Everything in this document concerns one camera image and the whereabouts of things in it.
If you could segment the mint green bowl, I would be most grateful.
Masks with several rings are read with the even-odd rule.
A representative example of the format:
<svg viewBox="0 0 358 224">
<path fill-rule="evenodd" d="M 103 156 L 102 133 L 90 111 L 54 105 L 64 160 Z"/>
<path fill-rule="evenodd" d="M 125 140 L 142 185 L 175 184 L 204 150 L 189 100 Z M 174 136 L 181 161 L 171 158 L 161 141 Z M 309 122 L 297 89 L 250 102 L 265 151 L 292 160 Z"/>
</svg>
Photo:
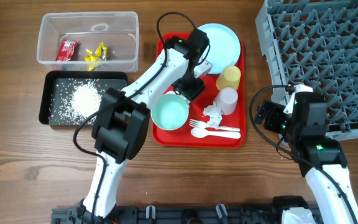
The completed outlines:
<svg viewBox="0 0 358 224">
<path fill-rule="evenodd" d="M 183 97 L 176 94 L 165 94 L 152 108 L 151 117 L 158 128 L 174 131 L 186 123 L 189 112 L 190 106 Z"/>
</svg>

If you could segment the white napkin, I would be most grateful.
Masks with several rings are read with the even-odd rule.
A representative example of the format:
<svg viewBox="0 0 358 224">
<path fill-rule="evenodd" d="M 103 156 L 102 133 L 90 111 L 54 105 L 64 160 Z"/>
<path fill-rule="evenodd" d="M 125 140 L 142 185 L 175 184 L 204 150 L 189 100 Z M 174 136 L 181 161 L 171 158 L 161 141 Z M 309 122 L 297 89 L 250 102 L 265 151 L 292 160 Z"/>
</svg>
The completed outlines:
<svg viewBox="0 0 358 224">
<path fill-rule="evenodd" d="M 215 129 L 218 129 L 223 117 L 222 109 L 214 101 L 212 105 L 209 105 L 203 110 L 204 116 L 209 116 L 208 125 L 212 126 Z"/>
</svg>

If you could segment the yellow snack wrapper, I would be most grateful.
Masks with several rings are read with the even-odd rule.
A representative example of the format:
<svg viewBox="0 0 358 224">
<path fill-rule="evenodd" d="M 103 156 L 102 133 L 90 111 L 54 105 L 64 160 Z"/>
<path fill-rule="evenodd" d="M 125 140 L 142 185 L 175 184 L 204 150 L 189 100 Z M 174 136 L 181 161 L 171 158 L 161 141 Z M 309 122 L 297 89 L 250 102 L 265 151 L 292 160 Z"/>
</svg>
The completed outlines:
<svg viewBox="0 0 358 224">
<path fill-rule="evenodd" d="M 89 72 L 99 66 L 98 62 L 107 60 L 107 47 L 104 42 L 101 42 L 94 52 L 88 49 L 86 49 L 86 52 L 88 53 L 88 56 L 84 57 L 85 62 L 96 62 L 87 66 L 87 71 Z"/>
</svg>

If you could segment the white tissue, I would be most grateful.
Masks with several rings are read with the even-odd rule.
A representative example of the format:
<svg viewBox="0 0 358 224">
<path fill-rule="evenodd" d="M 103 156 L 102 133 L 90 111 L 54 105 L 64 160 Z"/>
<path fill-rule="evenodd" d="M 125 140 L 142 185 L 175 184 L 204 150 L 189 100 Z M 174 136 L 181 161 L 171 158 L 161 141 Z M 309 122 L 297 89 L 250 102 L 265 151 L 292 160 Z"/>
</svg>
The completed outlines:
<svg viewBox="0 0 358 224">
<path fill-rule="evenodd" d="M 180 97 L 182 97 L 182 98 L 185 98 L 185 96 L 184 96 L 183 94 L 179 94 L 178 92 L 175 92 L 175 91 L 173 91 L 173 90 L 167 91 L 167 92 L 165 93 L 165 95 L 169 95 L 169 94 L 171 94 L 171 95 L 176 95 L 176 96 L 180 96 Z"/>
</svg>

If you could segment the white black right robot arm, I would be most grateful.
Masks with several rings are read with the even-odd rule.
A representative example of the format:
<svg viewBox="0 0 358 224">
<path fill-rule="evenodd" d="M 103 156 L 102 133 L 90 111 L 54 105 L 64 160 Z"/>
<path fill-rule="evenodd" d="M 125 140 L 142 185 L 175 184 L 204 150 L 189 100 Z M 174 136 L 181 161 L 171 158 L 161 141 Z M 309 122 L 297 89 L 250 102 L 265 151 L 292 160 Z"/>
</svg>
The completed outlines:
<svg viewBox="0 0 358 224">
<path fill-rule="evenodd" d="M 269 100 L 253 110 L 256 99 L 268 91 L 265 87 L 250 102 L 250 122 L 258 134 L 259 125 L 281 134 L 289 150 L 262 138 L 274 148 L 288 154 L 299 165 L 301 175 L 311 189 L 324 223 L 358 223 L 358 206 L 354 197 L 347 159 L 337 140 L 326 137 L 326 100 L 303 84 L 282 85 L 290 95 L 286 105 Z"/>
</svg>

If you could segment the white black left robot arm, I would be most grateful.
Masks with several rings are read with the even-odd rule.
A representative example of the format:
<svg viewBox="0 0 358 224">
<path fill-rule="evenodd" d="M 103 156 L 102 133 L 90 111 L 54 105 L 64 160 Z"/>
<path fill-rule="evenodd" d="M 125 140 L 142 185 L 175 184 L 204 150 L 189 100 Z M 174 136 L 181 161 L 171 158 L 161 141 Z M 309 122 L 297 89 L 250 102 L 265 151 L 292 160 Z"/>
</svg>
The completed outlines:
<svg viewBox="0 0 358 224">
<path fill-rule="evenodd" d="M 201 76 L 212 67 L 206 61 L 206 33 L 193 29 L 187 38 L 174 35 L 162 45 L 154 64 L 138 80 L 121 91 L 108 89 L 99 110 L 91 115 L 97 164 L 89 193 L 77 207 L 83 223 L 112 220 L 124 169 L 142 148 L 150 110 L 164 92 L 172 86 L 180 99 L 194 101 L 204 90 Z"/>
</svg>

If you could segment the grey dishwasher rack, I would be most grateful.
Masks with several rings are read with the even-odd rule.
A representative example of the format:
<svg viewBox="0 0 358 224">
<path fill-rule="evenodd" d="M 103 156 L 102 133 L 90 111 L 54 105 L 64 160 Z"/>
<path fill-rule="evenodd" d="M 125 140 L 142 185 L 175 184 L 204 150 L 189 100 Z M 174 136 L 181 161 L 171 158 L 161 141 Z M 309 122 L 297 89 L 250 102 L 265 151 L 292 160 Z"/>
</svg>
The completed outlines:
<svg viewBox="0 0 358 224">
<path fill-rule="evenodd" d="M 310 86 L 326 97 L 327 136 L 357 139 L 358 0 L 266 0 L 255 24 L 272 101 L 290 101 L 285 84 Z"/>
</svg>

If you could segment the white plastic fork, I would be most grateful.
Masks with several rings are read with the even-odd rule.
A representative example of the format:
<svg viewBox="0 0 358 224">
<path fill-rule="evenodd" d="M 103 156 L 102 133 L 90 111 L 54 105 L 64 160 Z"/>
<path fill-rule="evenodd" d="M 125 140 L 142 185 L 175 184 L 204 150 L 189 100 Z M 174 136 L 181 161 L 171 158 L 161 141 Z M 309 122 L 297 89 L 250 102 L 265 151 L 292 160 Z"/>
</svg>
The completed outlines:
<svg viewBox="0 0 358 224">
<path fill-rule="evenodd" d="M 198 121 L 195 119 L 189 119 L 189 125 L 194 128 L 214 128 L 214 129 L 223 130 L 223 131 L 235 131 L 235 132 L 241 131 L 239 128 L 233 128 L 233 127 L 228 127 L 228 126 L 214 127 L 210 124 L 205 123 L 204 121 Z"/>
</svg>

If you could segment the white plastic cup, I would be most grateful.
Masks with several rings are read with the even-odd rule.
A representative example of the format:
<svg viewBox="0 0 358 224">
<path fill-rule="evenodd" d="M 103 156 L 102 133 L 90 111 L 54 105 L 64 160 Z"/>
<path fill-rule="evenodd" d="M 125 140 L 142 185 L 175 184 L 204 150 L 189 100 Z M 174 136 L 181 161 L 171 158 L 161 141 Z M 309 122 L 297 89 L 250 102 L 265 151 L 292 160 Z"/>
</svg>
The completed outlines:
<svg viewBox="0 0 358 224">
<path fill-rule="evenodd" d="M 223 88 L 215 97 L 216 106 L 221 108 L 223 115 L 229 115 L 234 112 L 237 106 L 238 93 L 231 87 Z"/>
</svg>

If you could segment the white plastic spoon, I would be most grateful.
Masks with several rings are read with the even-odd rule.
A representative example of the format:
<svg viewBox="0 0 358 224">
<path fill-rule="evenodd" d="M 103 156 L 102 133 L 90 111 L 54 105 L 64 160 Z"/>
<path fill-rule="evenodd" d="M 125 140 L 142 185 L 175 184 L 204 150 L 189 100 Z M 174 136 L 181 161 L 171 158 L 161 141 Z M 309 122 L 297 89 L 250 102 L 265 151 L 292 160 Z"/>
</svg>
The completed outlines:
<svg viewBox="0 0 358 224">
<path fill-rule="evenodd" d="M 191 134 L 196 138 L 205 138 L 206 136 L 217 136 L 229 139 L 240 139 L 241 134 L 234 131 L 208 131 L 204 128 L 193 128 Z"/>
</svg>

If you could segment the light blue plate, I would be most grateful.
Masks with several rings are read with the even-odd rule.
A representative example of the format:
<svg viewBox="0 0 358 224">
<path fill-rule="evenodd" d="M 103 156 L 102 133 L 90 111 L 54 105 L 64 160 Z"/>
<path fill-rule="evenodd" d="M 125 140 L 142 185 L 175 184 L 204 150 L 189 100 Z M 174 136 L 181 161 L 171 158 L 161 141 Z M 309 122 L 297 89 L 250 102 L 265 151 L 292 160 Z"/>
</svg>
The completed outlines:
<svg viewBox="0 0 358 224">
<path fill-rule="evenodd" d="M 209 74 L 220 74 L 226 67 L 235 65 L 241 53 L 237 35 L 227 26 L 217 23 L 204 24 L 198 27 L 209 39 L 210 50 L 206 49 L 202 58 L 212 65 Z"/>
</svg>

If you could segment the pile of white rice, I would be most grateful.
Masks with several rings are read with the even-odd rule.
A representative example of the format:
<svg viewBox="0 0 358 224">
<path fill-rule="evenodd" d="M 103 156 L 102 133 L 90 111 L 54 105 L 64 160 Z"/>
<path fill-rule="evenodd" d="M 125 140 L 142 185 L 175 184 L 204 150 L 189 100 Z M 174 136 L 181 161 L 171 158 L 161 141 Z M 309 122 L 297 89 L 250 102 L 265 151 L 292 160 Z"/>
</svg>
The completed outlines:
<svg viewBox="0 0 358 224">
<path fill-rule="evenodd" d="M 48 124 L 79 125 L 99 109 L 102 94 L 108 85 L 101 79 L 58 78 L 51 94 Z"/>
</svg>

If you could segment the red snack wrapper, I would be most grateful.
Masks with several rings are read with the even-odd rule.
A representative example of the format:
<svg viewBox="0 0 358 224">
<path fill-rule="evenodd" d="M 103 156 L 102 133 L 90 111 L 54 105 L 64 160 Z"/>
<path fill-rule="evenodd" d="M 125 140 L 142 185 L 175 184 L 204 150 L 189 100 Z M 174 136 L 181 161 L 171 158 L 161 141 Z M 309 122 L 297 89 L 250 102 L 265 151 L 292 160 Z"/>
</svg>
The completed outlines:
<svg viewBox="0 0 358 224">
<path fill-rule="evenodd" d="M 55 60 L 57 62 L 66 62 L 71 60 L 77 45 L 77 40 L 63 39 Z"/>
</svg>

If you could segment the clear plastic bin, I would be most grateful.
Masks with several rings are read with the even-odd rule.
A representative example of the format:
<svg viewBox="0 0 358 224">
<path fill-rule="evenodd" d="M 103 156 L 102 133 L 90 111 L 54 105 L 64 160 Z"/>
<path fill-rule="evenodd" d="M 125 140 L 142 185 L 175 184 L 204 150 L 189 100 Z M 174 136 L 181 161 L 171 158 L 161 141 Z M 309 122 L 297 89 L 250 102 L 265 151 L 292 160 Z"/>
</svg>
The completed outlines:
<svg viewBox="0 0 358 224">
<path fill-rule="evenodd" d="M 57 62 L 63 39 L 77 40 L 71 60 Z M 43 16 L 37 42 L 38 63 L 52 70 L 86 71 L 86 49 L 95 51 L 104 42 L 107 60 L 97 71 L 137 72 L 139 69 L 139 18 L 134 11 L 62 12 Z"/>
</svg>

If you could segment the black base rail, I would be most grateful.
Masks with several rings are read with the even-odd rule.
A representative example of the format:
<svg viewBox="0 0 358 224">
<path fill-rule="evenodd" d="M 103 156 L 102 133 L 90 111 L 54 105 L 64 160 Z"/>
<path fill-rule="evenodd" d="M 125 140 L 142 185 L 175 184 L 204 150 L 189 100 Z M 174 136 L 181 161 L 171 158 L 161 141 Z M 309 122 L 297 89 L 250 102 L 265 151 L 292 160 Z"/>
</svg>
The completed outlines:
<svg viewBox="0 0 358 224">
<path fill-rule="evenodd" d="M 324 223 L 317 204 L 301 196 L 274 197 L 270 203 L 248 203 L 210 207 L 116 206 L 107 217 L 95 223 Z"/>
</svg>

